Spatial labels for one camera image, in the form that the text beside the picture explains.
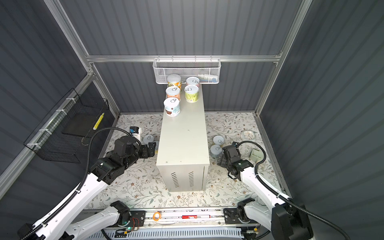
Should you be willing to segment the peach label food can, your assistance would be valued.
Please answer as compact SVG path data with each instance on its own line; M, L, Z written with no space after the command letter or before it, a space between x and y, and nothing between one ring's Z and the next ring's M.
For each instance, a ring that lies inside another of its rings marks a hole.
M167 98L176 98L178 100L181 99L181 90L179 87L171 86L166 88L166 96Z

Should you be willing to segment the green label food can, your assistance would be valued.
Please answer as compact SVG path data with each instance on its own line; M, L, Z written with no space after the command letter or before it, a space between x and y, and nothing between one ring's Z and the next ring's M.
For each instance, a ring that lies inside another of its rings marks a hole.
M197 86L188 85L185 87L185 97L188 103L195 103L199 99L199 88Z

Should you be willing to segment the pink label food can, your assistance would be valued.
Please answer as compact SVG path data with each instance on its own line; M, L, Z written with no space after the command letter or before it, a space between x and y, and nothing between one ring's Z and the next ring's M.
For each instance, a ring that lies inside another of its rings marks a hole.
M196 86L200 87L200 79L197 77L189 77L186 79L187 86Z

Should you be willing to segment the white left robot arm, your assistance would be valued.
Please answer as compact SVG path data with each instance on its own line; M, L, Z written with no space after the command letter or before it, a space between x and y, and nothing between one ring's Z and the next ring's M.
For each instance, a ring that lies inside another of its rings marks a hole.
M104 158L91 164L91 147L95 136L89 142L86 172L81 182L57 206L34 224L24 224L18 230L21 240L84 240L105 228L117 225L131 232L140 226L130 208L121 201L115 201L101 212L74 223L74 219L96 195L111 185L116 178L139 159L155 155L156 142L142 144L139 128L121 130L124 136L115 141L115 147Z

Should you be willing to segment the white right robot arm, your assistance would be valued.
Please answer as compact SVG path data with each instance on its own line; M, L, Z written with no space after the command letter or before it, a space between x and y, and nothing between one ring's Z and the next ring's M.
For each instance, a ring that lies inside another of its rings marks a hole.
M308 211L305 205L295 203L291 197L265 180L259 174L258 167L266 161L266 151L261 145L253 143L263 153L262 160L253 165L250 161L242 159L239 150L242 144L242 142L233 142L224 147L218 165L227 169L229 178L247 185L265 206L258 205L252 198L239 202L237 212L241 222L258 222L276 240L310 240L314 232L309 218L314 218L339 232L346 240L350 239L342 228Z

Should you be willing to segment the orange yellow label can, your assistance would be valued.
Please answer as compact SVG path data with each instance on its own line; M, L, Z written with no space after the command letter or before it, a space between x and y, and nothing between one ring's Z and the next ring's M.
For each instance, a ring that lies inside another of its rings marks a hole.
M178 87L181 89L182 87L182 78L180 75L171 74L167 76L168 87Z

